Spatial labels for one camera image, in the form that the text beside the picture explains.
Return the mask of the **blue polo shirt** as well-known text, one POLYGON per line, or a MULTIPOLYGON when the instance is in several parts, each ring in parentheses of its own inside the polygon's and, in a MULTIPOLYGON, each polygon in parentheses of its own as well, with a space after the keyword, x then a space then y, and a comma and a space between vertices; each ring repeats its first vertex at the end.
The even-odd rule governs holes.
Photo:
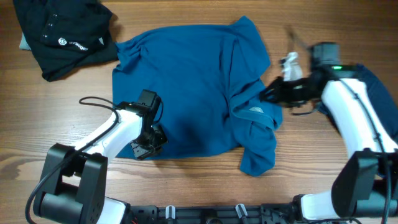
POLYGON ((156 92, 168 139, 158 160, 209 157, 243 147, 240 169, 260 176, 275 166, 282 110, 259 99, 271 62, 252 20, 149 30, 116 44, 113 100, 156 92))

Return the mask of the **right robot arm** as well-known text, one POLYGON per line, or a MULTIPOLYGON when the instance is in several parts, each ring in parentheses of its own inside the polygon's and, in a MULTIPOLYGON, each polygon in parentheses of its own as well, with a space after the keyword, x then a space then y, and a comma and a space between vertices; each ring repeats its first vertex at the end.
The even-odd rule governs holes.
POLYGON ((308 49, 310 73, 305 77, 297 52, 280 59, 281 76, 259 95, 262 101, 289 109, 318 101, 344 140, 348 161, 331 189, 294 197, 288 223, 358 222, 397 216, 397 143, 388 135, 369 99, 356 65, 340 61, 334 42, 308 49))

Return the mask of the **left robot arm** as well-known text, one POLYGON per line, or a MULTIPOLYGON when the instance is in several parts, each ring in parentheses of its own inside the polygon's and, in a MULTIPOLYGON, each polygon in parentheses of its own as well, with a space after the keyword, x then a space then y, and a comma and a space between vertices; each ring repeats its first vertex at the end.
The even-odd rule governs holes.
POLYGON ((32 214, 58 223, 135 223, 128 203, 105 196, 108 165, 125 146, 139 161, 162 150, 164 104, 156 92, 143 90, 137 102, 107 101, 104 108, 111 117, 89 136, 48 150, 25 205, 28 223, 32 214))

